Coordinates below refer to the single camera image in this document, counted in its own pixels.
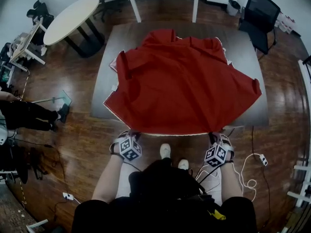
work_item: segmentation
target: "trash can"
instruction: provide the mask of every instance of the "trash can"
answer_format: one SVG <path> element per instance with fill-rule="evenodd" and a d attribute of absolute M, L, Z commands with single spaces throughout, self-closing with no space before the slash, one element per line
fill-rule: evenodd
<path fill-rule="evenodd" d="M 238 2 L 234 0 L 228 1 L 227 13 L 229 15 L 235 17 L 239 9 L 241 9 L 241 6 L 238 4 Z"/>

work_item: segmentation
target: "wooden floor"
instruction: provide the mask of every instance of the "wooden floor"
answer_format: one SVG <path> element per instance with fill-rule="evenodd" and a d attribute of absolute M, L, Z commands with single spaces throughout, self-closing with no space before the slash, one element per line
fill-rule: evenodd
<path fill-rule="evenodd" d="M 191 21 L 192 0 L 146 0 L 138 1 L 142 21 L 183 20 Z M 100 16 L 96 27 L 109 37 L 112 26 L 135 22 L 130 3 L 122 6 L 122 12 L 107 15 L 102 24 Z M 230 17 L 220 7 L 206 5 L 199 1 L 197 23 L 225 25 L 237 28 L 238 17 Z M 298 60 L 304 60 L 307 52 L 299 37 L 277 30 L 277 45 L 261 62 L 268 99 L 269 123 L 266 128 L 254 128 L 254 151 L 263 153 L 269 165 L 265 176 L 271 191 L 270 221 L 263 232 L 279 231 L 285 224 L 286 214 L 294 206 L 295 200 L 286 195 L 290 189 L 296 191 L 299 182 L 294 180 L 293 166 L 302 160 L 308 149 L 310 139 L 309 107 L 306 90 L 298 66 Z M 46 65 L 34 64 L 30 67 L 30 77 L 25 91 L 26 100 L 40 100 L 57 96 L 64 89 L 72 98 L 70 114 L 64 125 L 59 125 L 57 133 L 39 132 L 27 129 L 18 131 L 18 138 L 39 144 L 52 144 L 61 155 L 65 169 L 65 180 L 72 193 L 79 201 L 89 200 L 96 182 L 109 160 L 111 140 L 126 129 L 120 122 L 90 117 L 90 107 L 97 72 L 104 52 L 104 47 L 88 59 L 80 58 L 60 42 L 49 48 Z M 22 91 L 26 74 L 15 72 L 14 84 Z M 49 109 L 57 109 L 56 104 L 41 104 Z M 236 150 L 235 166 L 241 170 L 246 156 L 252 152 L 252 128 L 236 129 L 230 139 Z M 143 136 L 143 157 L 135 162 L 138 168 L 145 168 L 159 158 L 159 147 L 170 143 L 174 164 L 180 157 L 189 160 L 194 173 L 202 164 L 207 147 L 206 136 L 191 137 L 151 137 Z M 20 143 L 29 150 L 31 144 Z M 59 204 L 54 219 L 54 205 L 62 202 L 62 192 L 66 191 L 62 168 L 53 167 L 58 160 L 57 152 L 43 146 L 35 146 L 44 153 L 42 165 L 49 172 L 43 180 L 35 179 L 32 170 L 29 179 L 23 185 L 27 200 L 27 210 L 40 221 L 48 219 L 48 228 L 62 225 L 70 231 L 74 210 L 77 203 L 69 201 Z M 254 207 L 257 224 L 260 229 L 269 216 L 268 189 L 262 175 L 261 165 L 249 158 L 244 171 L 245 180 L 258 182 Z M 19 184 L 10 182 L 9 187 L 19 200 L 22 194 Z M 245 196 L 252 199 L 253 191 L 246 189 Z"/>

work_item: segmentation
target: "power outlet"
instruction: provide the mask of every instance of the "power outlet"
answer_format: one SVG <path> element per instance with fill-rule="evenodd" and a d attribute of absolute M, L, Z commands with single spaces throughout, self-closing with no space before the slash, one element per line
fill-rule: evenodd
<path fill-rule="evenodd" d="M 259 156 L 259 158 L 260 158 L 260 160 L 261 160 L 261 162 L 262 162 L 262 164 L 263 164 L 264 166 L 267 166 L 267 165 L 268 165 L 268 161 L 267 161 L 266 157 L 264 157 L 263 154 L 261 154 L 261 155 Z"/>
<path fill-rule="evenodd" d="M 73 200 L 73 195 L 72 194 L 63 192 L 63 196 L 64 196 L 64 198 L 66 198 L 68 200 Z"/>

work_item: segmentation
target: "white round table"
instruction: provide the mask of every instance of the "white round table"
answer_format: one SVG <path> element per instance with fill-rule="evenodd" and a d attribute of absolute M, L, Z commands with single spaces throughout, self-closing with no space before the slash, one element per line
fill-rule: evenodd
<path fill-rule="evenodd" d="M 98 4 L 99 0 L 78 0 L 68 6 L 47 28 L 43 38 L 44 44 L 50 46 L 64 39 L 81 57 L 87 58 L 94 55 L 104 45 L 103 36 L 89 19 Z M 80 27 L 84 22 L 94 35 L 87 35 Z M 68 37 L 76 29 L 85 38 L 79 47 Z"/>

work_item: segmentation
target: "gray table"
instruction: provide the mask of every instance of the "gray table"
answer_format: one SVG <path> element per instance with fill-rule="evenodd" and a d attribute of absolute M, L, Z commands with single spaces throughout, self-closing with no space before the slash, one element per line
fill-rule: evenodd
<path fill-rule="evenodd" d="M 267 97 L 261 69 L 253 45 L 247 33 L 229 29 L 219 25 L 211 26 L 191 22 L 143 22 L 114 26 L 103 55 L 98 72 L 91 116 L 117 119 L 109 112 L 103 102 L 111 93 L 111 88 L 118 82 L 118 76 L 109 64 L 121 50 L 128 51 L 141 44 L 148 32 L 156 29 L 174 29 L 181 38 L 194 36 L 197 38 L 218 37 L 226 49 L 226 57 L 232 61 L 235 69 L 247 76 L 258 79 L 262 95 L 232 126 L 268 126 Z"/>

